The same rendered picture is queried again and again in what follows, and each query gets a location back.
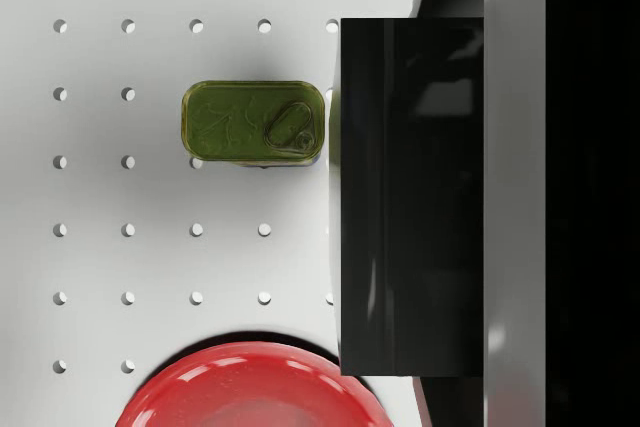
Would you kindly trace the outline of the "flat-sided can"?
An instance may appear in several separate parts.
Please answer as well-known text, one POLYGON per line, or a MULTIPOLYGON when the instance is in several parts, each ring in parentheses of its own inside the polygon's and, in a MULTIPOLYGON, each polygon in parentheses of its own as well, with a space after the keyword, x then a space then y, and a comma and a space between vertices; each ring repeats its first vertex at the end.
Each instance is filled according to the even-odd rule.
POLYGON ((303 81, 202 81, 181 102, 181 139, 203 162, 307 166, 325 138, 322 94, 303 81))

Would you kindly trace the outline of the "red plate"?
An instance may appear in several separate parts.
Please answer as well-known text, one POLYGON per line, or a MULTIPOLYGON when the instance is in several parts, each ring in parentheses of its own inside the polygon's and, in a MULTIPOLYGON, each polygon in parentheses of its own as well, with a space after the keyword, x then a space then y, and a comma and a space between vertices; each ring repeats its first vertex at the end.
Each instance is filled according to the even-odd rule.
POLYGON ((273 342, 187 355, 131 398, 116 427, 394 427, 376 396, 335 363, 273 342))

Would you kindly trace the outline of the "grey cube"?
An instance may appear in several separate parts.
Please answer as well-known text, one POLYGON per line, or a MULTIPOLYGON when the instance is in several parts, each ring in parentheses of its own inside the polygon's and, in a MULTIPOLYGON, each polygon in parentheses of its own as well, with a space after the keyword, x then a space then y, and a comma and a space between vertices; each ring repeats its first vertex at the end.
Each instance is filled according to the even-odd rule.
POLYGON ((484 29, 346 18, 332 160, 340 360, 483 373, 484 29))

